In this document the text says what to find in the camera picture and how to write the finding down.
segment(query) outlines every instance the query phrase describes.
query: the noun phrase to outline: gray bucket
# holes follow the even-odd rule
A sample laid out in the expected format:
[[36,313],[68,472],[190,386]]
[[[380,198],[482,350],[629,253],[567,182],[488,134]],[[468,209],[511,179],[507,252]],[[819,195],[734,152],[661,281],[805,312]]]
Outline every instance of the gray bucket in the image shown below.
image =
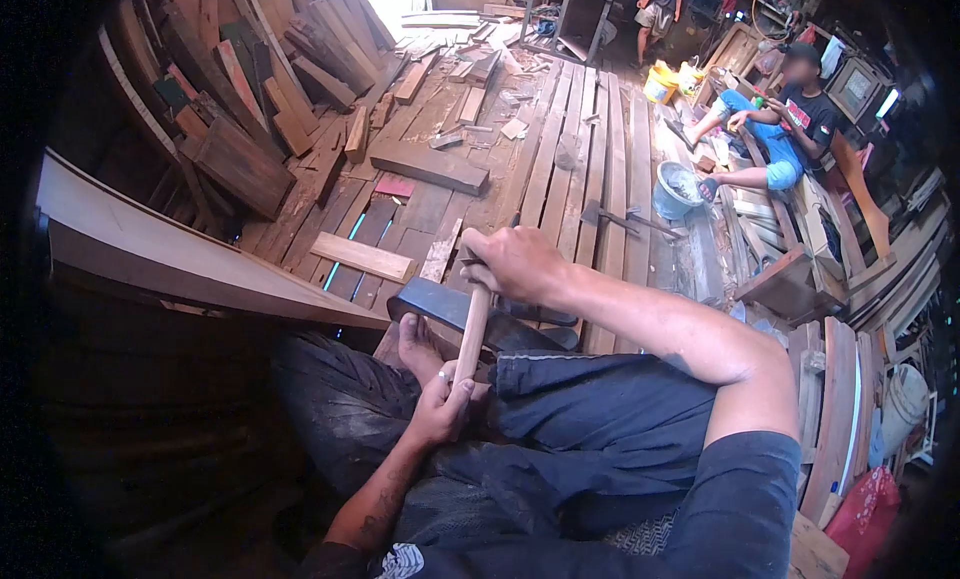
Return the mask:
[[[653,204],[662,218],[678,221],[693,208],[704,204],[693,171],[677,162],[661,162],[656,169]],[[681,195],[673,185],[681,186],[685,193]]]

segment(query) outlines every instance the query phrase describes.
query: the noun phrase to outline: plastic bucket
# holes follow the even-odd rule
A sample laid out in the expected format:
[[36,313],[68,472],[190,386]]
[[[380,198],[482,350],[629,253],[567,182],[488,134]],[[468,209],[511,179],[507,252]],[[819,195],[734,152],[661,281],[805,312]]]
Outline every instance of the plastic bucket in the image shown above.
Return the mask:
[[[678,221],[693,208],[703,205],[704,201],[699,197],[699,192],[696,191],[697,176],[690,169],[677,162],[669,161],[661,162],[656,169],[653,205],[656,213],[660,214],[662,218],[668,221]],[[689,191],[692,190],[690,197],[695,199],[677,193],[677,190],[670,186],[671,183],[676,184],[678,178],[686,176],[690,177],[691,182],[691,187],[688,189]]]
[[677,74],[658,62],[650,68],[647,82],[643,85],[643,95],[654,104],[666,104],[677,90]]

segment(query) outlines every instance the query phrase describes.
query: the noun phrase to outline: axe head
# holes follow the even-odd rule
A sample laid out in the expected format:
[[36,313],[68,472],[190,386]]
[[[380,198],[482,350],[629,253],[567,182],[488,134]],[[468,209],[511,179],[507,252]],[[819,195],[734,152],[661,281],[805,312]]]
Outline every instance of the axe head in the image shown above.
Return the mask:
[[600,202],[589,200],[583,206],[583,212],[580,214],[580,222],[587,223],[590,226],[600,224]]

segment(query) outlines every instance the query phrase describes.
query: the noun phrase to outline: wooden handle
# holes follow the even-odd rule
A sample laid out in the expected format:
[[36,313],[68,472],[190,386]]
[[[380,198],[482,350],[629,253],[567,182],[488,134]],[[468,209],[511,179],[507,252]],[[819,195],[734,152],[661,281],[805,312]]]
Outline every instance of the wooden handle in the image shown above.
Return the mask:
[[470,296],[470,309],[466,313],[466,327],[463,329],[463,341],[460,345],[460,356],[457,358],[457,369],[453,373],[453,384],[457,385],[464,379],[473,378],[477,370],[477,361],[480,359],[480,349],[483,347],[483,336],[487,330],[487,315],[490,313],[490,304],[493,294],[482,283],[473,285],[473,295]]

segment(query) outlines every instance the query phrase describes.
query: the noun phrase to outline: yellow bucket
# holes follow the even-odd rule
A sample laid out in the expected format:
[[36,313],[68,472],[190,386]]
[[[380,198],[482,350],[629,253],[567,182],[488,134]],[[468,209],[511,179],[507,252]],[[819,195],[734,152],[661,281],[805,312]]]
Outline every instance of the yellow bucket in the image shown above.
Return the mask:
[[677,85],[677,74],[658,60],[647,75],[647,82],[643,85],[643,95],[655,104],[666,104],[673,97]]

